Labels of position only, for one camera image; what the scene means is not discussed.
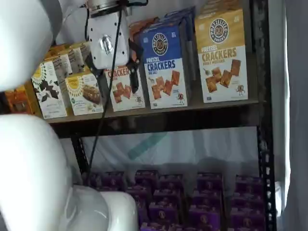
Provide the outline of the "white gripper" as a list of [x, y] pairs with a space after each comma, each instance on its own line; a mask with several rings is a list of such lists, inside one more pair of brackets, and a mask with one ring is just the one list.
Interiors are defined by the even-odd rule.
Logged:
[[[85, 64], [96, 77], [103, 76], [103, 69], [112, 65], [123, 66], [129, 70], [132, 93], [139, 88], [137, 71], [141, 64], [143, 48], [129, 39], [129, 29], [124, 11], [89, 19], [89, 41], [91, 52]], [[129, 56], [134, 51], [136, 57]]]

